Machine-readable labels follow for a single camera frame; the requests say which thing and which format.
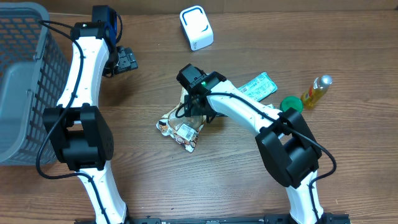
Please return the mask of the brown white snack bag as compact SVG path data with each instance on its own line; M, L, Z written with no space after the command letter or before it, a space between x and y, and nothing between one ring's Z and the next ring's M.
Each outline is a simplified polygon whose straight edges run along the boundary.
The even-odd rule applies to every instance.
M198 143L199 133L204 127L206 116L176 118L175 112L184 103L187 91L182 88L179 104L163 115L155 124L163 136L171 137L186 151L192 153Z

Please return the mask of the teal tissue packet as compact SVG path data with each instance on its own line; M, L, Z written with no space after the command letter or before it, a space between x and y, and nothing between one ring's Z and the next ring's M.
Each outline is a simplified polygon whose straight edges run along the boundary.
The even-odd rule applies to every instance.
M255 101L262 101L277 91L277 85L266 72L262 72L250 82L239 87L238 90Z

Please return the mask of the yellow dish soap bottle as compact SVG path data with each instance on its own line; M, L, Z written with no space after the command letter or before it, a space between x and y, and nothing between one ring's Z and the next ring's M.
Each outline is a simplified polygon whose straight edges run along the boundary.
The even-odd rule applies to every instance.
M304 108L313 108L320 98L326 94L332 83L333 79L330 75L317 77L300 97Z

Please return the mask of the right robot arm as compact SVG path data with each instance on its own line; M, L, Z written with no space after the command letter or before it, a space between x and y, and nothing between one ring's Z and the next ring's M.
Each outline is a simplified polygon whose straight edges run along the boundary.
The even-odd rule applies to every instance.
M263 105L240 92L222 74L206 74L192 64L179 71L177 81L188 94L176 117L205 116L210 123L223 114L247 129L255 137L266 170L287 191L290 221L323 221L315 184L322 151L297 110L282 112Z

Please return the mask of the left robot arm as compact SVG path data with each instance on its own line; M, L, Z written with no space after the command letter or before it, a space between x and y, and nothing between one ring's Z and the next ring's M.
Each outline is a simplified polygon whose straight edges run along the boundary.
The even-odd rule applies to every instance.
M56 105L44 109L47 136L59 162L70 173L54 179L78 177L95 211L94 223L129 223L111 169L113 134L98 108L103 77L138 68L130 48L119 46L123 32L121 16L107 5L93 6L91 21L77 22L67 38L73 58L67 84Z

